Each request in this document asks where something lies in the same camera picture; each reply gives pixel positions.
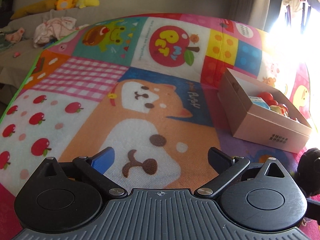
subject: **cardboard box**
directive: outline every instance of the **cardboard box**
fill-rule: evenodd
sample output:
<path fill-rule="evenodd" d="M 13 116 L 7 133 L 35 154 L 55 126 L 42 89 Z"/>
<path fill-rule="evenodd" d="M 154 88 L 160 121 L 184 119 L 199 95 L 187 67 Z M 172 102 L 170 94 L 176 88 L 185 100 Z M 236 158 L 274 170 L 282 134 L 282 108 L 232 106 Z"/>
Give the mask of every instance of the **cardboard box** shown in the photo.
<path fill-rule="evenodd" d="M 249 99 L 249 96 L 255 97 L 265 91 L 278 103 L 285 104 L 289 116 L 300 123 Z M 293 153 L 299 153 L 309 140 L 312 128 L 307 120 L 282 92 L 265 83 L 227 69 L 220 82 L 219 98 L 236 138 Z"/>

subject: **blanket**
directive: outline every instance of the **blanket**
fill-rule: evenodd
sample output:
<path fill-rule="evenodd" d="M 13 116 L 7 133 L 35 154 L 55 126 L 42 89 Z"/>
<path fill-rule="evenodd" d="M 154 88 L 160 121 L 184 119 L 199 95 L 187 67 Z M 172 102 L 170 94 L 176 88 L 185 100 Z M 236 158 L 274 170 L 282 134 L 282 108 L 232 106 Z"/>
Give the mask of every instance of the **blanket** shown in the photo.
<path fill-rule="evenodd" d="M 35 48 L 38 44 L 46 44 L 52 38 L 60 40 L 76 30 L 79 30 L 87 25 L 75 27 L 76 19 L 72 17 L 53 18 L 44 23 L 41 23 L 35 30 L 33 42 Z"/>
<path fill-rule="evenodd" d="M 217 176 L 210 147 L 252 162 L 273 156 L 295 171 L 300 155 L 231 136 L 217 95 L 226 68 L 278 88 L 310 118 L 306 66 L 286 59 L 267 33 L 238 22 L 131 16 L 88 26 L 44 50 L 0 124 L 7 207 L 0 225 L 12 228 L 0 238 L 19 230 L 14 197 L 46 156 L 69 162 L 113 147 L 104 175 L 129 192 L 195 190 Z M 316 224 L 305 225 L 320 239 Z"/>

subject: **blue plastic piece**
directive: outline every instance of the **blue plastic piece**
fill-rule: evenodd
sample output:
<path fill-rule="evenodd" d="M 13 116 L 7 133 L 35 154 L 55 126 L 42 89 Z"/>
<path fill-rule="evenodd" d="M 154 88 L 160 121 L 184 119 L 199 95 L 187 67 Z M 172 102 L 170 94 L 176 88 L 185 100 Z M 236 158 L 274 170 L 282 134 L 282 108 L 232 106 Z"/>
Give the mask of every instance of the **blue plastic piece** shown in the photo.
<path fill-rule="evenodd" d="M 92 160 L 91 166 L 101 174 L 104 174 L 111 167 L 114 161 L 115 150 L 108 147 L 99 152 L 98 156 Z"/>

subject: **pink cloth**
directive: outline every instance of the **pink cloth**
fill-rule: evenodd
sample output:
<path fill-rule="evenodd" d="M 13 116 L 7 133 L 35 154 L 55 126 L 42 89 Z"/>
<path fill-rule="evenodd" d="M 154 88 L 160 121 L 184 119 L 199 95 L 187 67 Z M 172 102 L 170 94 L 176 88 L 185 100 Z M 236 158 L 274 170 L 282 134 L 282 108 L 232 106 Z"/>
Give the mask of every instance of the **pink cloth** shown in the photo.
<path fill-rule="evenodd" d="M 37 44 L 46 44 L 52 38 L 57 38 L 58 40 L 68 36 L 76 30 L 81 29 L 87 25 L 80 27 L 75 27 L 76 19 L 72 17 L 61 17 L 53 18 L 47 22 L 41 23 L 35 30 L 33 36 L 34 46 L 38 47 Z"/>
<path fill-rule="evenodd" d="M 11 43 L 17 43 L 21 41 L 23 34 L 24 34 L 24 28 L 20 28 L 15 33 L 6 34 L 5 39 Z"/>

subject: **blue square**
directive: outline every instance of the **blue square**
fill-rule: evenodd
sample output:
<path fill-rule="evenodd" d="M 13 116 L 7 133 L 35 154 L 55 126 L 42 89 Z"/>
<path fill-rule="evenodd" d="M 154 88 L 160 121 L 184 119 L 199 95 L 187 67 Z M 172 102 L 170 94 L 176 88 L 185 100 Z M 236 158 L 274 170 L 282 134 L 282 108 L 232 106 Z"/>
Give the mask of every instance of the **blue square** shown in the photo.
<path fill-rule="evenodd" d="M 258 76 L 262 59 L 262 51 L 248 43 L 239 41 L 235 66 Z"/>

